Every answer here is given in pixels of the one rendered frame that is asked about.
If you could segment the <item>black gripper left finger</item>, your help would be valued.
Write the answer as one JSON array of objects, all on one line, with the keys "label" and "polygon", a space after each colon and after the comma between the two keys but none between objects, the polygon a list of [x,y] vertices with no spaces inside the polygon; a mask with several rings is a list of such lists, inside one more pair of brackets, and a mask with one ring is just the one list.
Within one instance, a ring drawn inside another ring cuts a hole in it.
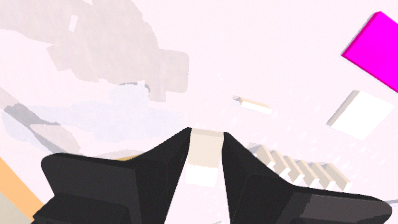
[{"label": "black gripper left finger", "polygon": [[64,192],[125,205],[132,224],[165,224],[190,147],[186,127],[128,160],[73,153],[44,156],[42,171],[54,194]]}]

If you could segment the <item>magenta rectangular block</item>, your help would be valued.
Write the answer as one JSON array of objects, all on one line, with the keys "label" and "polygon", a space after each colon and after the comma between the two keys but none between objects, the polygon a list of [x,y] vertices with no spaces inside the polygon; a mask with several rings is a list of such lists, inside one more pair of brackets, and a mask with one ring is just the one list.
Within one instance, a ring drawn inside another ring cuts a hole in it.
[{"label": "magenta rectangular block", "polygon": [[341,56],[398,93],[398,23],[381,11],[375,12]]}]

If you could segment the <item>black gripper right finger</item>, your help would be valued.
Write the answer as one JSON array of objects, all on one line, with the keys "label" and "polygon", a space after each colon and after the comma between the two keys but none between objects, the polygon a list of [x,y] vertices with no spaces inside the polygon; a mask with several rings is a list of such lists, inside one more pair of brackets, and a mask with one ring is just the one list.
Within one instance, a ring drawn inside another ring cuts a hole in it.
[{"label": "black gripper right finger", "polygon": [[393,208],[370,195],[296,186],[223,132],[221,151],[230,224],[290,224],[297,218],[384,224]]}]

